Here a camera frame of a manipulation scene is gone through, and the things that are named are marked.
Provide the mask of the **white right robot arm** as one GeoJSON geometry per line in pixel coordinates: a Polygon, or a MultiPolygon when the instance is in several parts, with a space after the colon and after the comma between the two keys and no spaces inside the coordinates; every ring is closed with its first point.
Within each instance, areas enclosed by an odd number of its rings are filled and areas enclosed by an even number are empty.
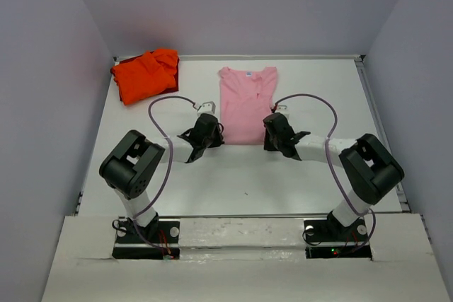
{"type": "Polygon", "coordinates": [[[266,151],[278,151],[296,161],[328,165],[343,200],[315,230],[332,239],[346,237],[352,225],[405,177],[398,161],[373,134],[364,134],[358,139],[331,139],[310,132],[295,132],[279,112],[267,116],[263,124],[266,151]],[[341,187],[336,167],[344,170],[351,187],[349,192],[341,187]]]}

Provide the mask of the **pink t shirt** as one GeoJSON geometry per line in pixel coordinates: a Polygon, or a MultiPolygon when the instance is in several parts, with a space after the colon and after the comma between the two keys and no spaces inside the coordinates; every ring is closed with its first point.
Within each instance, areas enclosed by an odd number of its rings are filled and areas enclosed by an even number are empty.
{"type": "Polygon", "coordinates": [[[220,120],[227,145],[259,145],[265,138],[263,119],[271,114],[278,72],[219,70],[220,120]]]}

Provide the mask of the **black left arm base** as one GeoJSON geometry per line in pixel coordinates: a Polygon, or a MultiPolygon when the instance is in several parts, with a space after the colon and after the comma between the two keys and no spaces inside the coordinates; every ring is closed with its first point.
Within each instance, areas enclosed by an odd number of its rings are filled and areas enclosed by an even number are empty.
{"type": "Polygon", "coordinates": [[[162,219],[157,231],[145,242],[132,222],[118,218],[112,222],[115,242],[112,256],[117,260],[178,260],[180,257],[180,220],[162,219]]]}

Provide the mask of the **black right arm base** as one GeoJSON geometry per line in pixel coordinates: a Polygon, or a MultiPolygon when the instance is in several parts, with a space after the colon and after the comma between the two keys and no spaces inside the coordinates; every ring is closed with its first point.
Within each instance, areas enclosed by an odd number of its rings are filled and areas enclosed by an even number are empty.
{"type": "Polygon", "coordinates": [[[368,241],[368,231],[364,219],[356,220],[351,226],[340,231],[332,231],[327,219],[304,221],[302,231],[306,243],[307,259],[372,259],[368,241]]]}

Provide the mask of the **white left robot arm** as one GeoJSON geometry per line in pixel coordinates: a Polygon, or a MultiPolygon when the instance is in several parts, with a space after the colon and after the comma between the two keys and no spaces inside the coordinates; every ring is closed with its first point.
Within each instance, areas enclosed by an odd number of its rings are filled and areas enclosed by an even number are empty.
{"type": "Polygon", "coordinates": [[[156,235],[159,215],[154,203],[165,187],[173,163],[189,164],[207,149],[224,143],[223,125],[211,114],[198,115],[195,125],[161,143],[148,140],[141,132],[130,130],[101,163],[99,175],[119,196],[127,212],[126,230],[138,240],[150,242],[156,235]],[[166,164],[164,181],[154,199],[147,187],[159,165],[166,164]]]}

